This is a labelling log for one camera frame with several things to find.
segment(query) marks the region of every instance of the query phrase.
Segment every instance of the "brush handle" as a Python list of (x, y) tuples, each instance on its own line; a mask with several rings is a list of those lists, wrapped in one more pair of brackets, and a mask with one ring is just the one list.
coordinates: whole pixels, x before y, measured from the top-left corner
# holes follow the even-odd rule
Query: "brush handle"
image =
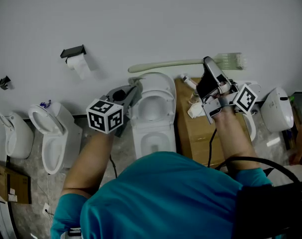
[(174, 61), (165, 61), (165, 62), (158, 62), (158, 63), (138, 64), (129, 67), (128, 72), (137, 73), (137, 72), (142, 72), (142, 71), (146, 71), (153, 68), (159, 68), (159, 67), (196, 65), (196, 64), (203, 64), (203, 59), (186, 59), (186, 60), (174, 60)]

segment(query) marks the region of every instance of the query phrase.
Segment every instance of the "green brush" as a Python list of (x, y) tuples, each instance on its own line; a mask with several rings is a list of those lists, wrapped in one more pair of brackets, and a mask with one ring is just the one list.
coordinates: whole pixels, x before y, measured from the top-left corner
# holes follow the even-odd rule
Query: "green brush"
[[(242, 53), (219, 53), (213, 58), (213, 60), (222, 70), (243, 70), (245, 68), (245, 59), (243, 58)], [(158, 63), (138, 64), (129, 67), (128, 72), (138, 73), (153, 68), (196, 64), (203, 64), (203, 59), (174, 60)]]
[(242, 53), (219, 53), (213, 60), (221, 70), (245, 69), (245, 59)]

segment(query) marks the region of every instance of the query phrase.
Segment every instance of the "shirt sleeve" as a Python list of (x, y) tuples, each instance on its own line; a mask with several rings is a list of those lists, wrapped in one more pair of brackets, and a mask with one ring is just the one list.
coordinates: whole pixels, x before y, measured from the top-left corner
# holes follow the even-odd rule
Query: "shirt sleeve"
[(272, 184), (261, 168), (239, 171), (235, 177), (243, 186), (259, 187)]
[(50, 230), (52, 239), (60, 239), (70, 228), (80, 227), (80, 214), (86, 201), (87, 198), (77, 194), (66, 194), (59, 199)]

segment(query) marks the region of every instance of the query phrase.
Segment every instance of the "power outlet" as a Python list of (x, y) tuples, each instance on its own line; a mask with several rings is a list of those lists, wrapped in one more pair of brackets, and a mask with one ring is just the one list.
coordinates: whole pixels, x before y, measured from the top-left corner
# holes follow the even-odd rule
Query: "power outlet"
[(48, 213), (46, 212), (46, 210), (47, 210), (47, 212), (50, 212), (49, 205), (47, 203), (45, 203), (42, 208), (42, 214), (44, 214), (45, 216), (48, 216)]

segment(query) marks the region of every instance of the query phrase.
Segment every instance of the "toilet paper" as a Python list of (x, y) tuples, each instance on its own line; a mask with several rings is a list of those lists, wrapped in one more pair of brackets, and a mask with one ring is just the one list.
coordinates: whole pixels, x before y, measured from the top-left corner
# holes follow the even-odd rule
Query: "toilet paper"
[(83, 53), (68, 58), (67, 65), (71, 70), (76, 70), (81, 80), (91, 77), (91, 71)]

